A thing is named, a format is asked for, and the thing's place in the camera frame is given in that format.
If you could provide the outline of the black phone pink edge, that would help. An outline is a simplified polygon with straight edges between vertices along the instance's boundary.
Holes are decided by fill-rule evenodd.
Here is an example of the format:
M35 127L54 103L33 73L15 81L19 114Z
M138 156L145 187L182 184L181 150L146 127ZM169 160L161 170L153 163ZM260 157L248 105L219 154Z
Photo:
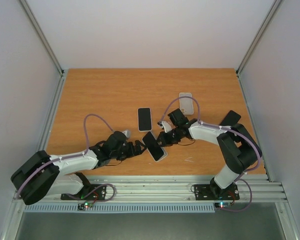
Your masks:
M241 119L241 115L238 114L237 112L230 110L226 116L223 118L223 120L220 122L220 126L233 126L235 124L237 124L240 119Z

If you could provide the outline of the black phone silver edge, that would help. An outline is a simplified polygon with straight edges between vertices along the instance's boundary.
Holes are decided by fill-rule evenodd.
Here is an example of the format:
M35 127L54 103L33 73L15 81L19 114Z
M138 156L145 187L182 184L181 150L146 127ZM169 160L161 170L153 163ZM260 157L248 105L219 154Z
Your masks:
M157 139L151 131L148 131L142 138L142 143L146 146L151 157L154 159L155 150L162 148L157 143Z

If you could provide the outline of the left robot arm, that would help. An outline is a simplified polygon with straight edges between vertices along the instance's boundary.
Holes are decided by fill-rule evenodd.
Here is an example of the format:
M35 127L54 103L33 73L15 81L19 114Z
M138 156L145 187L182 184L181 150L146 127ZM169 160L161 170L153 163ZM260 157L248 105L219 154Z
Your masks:
M125 132L115 131L107 140L83 152L49 155L45 150L37 151L10 180L17 198L28 206L48 195L66 194L75 200L86 200L95 189L82 171L107 166L111 160L122 162L141 155L146 149L141 141L129 141Z

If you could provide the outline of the black phone dark edge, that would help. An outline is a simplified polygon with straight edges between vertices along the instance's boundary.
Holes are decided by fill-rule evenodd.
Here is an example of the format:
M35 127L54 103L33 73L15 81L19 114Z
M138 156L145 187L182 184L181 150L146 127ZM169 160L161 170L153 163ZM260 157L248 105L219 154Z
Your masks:
M140 107L137 110L138 130L147 132L152 130L152 113L149 107Z

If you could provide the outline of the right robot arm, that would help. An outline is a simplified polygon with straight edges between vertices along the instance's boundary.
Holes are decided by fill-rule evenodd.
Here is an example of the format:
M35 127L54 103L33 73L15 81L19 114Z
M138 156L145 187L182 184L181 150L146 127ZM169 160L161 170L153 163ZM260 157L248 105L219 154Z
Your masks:
M215 125L199 119L189 120L178 108L168 114L171 123L161 120L157 124L163 131L157 138L160 147L178 144L181 139L201 140L219 146L225 161L224 167L210 181L209 188L215 198L224 197L230 185L250 166L259 164L262 151L244 125Z

